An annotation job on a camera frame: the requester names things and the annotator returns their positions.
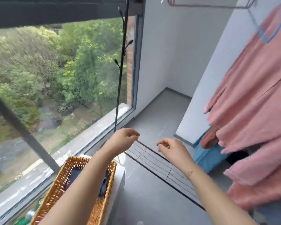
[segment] pink garment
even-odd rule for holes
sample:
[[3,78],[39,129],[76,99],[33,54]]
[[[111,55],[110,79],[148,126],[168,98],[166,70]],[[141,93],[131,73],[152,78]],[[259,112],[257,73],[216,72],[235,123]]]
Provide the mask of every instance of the pink garment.
[[254,186],[241,185],[234,182],[227,194],[229,198],[246,211],[281,199],[281,166],[269,177]]
[[[281,21],[281,5],[262,28],[272,35]],[[227,154],[258,143],[256,153],[225,172],[243,185],[255,185],[281,165],[281,29],[267,44],[256,33],[226,73],[206,106]]]

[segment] gray window frame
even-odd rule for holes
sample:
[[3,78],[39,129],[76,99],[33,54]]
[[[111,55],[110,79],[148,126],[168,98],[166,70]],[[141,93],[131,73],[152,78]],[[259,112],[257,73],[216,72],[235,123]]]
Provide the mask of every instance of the gray window frame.
[[[118,7],[122,11],[126,8],[126,0],[91,0],[92,3],[14,3],[0,2],[0,28],[19,27],[28,25],[43,25],[54,23],[78,22],[94,19],[105,19],[119,17]],[[132,77],[132,95],[131,109],[119,117],[117,129],[123,127],[136,109],[138,79],[141,60],[141,44],[143,35],[144,10],[146,0],[130,0],[129,16],[136,16],[135,20],[135,40],[133,56],[133,77]],[[81,12],[81,14],[72,15],[71,13]],[[54,171],[52,175],[46,178],[40,185],[28,193],[17,205],[14,205],[6,213],[0,216],[0,225],[10,222],[11,219],[19,215],[32,204],[37,197],[45,193],[51,186],[60,166],[46,152],[41,144],[34,138],[26,127],[18,120],[15,114],[5,105],[0,98],[0,116],[3,116],[22,136],[26,143],[43,159],[43,161]],[[80,148],[74,155],[81,153],[92,155],[101,145],[113,134],[114,123],[104,132],[90,141],[83,148]]]

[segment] person's left arm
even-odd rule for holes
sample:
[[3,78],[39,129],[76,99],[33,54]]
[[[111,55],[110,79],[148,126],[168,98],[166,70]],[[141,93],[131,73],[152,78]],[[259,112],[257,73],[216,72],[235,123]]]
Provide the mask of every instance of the person's left arm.
[[133,129],[120,129],[90,159],[82,172],[41,220],[40,225],[87,224],[107,166],[138,139]]

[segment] wicker basket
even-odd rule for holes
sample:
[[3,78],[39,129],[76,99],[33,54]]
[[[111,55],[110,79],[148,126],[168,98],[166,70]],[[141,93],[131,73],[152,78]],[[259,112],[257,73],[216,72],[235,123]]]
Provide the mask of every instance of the wicker basket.
[[[65,192],[65,187],[70,181],[70,175],[74,168],[83,168],[88,162],[89,158],[84,157],[69,157],[67,161],[64,163],[60,172],[58,173],[56,179],[54,180],[51,188],[47,192],[43,203],[39,207],[38,211],[35,213],[31,225],[37,225],[41,219],[48,213],[48,211],[53,207],[53,205],[58,201],[58,199]],[[104,200],[97,200],[92,213],[90,215],[90,219],[87,222],[87,225],[101,225],[104,212],[108,205],[108,199],[110,196],[112,183],[114,180],[114,175],[116,173],[116,162],[112,161],[108,165],[108,181],[105,192]]]

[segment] tattoo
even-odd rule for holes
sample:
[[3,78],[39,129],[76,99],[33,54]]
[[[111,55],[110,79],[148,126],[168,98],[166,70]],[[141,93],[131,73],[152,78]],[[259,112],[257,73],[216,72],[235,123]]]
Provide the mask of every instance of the tattoo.
[[187,172],[187,176],[188,176],[188,177],[190,177],[192,174],[193,174],[193,171],[192,171],[192,170]]

